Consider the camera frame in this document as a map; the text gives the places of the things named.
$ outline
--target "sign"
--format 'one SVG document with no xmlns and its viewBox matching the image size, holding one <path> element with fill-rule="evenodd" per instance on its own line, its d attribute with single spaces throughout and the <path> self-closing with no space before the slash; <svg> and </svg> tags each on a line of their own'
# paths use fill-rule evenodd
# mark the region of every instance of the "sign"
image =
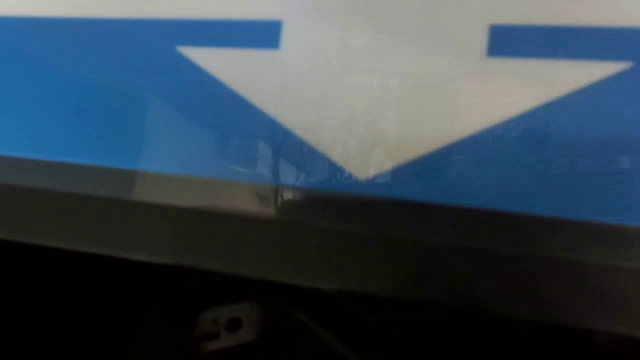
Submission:
<svg viewBox="0 0 640 360">
<path fill-rule="evenodd" d="M 0 155 L 640 226 L 630 0 L 7 0 Z"/>
</svg>

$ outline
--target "blue sign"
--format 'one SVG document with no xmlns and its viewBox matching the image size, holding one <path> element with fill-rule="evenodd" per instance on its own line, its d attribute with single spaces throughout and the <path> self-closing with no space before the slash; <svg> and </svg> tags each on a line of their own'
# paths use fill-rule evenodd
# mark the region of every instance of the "blue sign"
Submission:
<svg viewBox="0 0 640 360">
<path fill-rule="evenodd" d="M 499 25 L 487 56 L 636 62 L 636 44 L 634 29 Z M 283 23 L 0 19 L 0 155 L 640 226 L 634 67 L 357 178 L 180 47 L 276 54 Z"/>
</svg>

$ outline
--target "black surface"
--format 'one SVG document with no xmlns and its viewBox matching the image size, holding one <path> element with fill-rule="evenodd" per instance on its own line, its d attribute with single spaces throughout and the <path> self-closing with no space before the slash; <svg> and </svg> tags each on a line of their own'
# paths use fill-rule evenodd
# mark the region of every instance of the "black surface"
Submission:
<svg viewBox="0 0 640 360">
<path fill-rule="evenodd" d="M 212 359 L 640 357 L 636 341 L 601 332 L 31 247 L 0 244 L 0 270 L 7 359 L 196 360 L 195 319 L 234 301 L 264 305 L 266 336 Z"/>
<path fill-rule="evenodd" d="M 137 178 L 168 190 L 200 180 L 0 169 L 0 237 L 12 242 L 640 334 L 638 230 L 222 182 L 207 187 L 261 208 L 185 208 L 132 202 Z"/>
</svg>

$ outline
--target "dark floor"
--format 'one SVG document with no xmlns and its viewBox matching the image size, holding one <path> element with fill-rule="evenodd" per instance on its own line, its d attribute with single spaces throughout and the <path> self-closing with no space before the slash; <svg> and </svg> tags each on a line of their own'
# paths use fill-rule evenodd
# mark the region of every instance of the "dark floor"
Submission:
<svg viewBox="0 0 640 360">
<path fill-rule="evenodd" d="M 204 359 L 195 319 L 239 301 L 264 307 L 266 334 L 212 359 L 640 357 L 634 341 L 585 330 L 8 242 L 0 244 L 0 270 L 0 359 Z"/>
</svg>

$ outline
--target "white arrow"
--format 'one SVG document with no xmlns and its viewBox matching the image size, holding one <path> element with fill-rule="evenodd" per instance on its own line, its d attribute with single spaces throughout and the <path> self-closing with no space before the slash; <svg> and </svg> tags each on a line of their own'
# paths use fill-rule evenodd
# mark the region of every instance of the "white arrow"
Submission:
<svg viewBox="0 0 640 360">
<path fill-rule="evenodd" d="M 492 60 L 490 25 L 640 27 L 636 0 L 4 0 L 0 15 L 283 21 L 279 53 L 182 53 L 359 178 L 630 67 Z"/>
</svg>

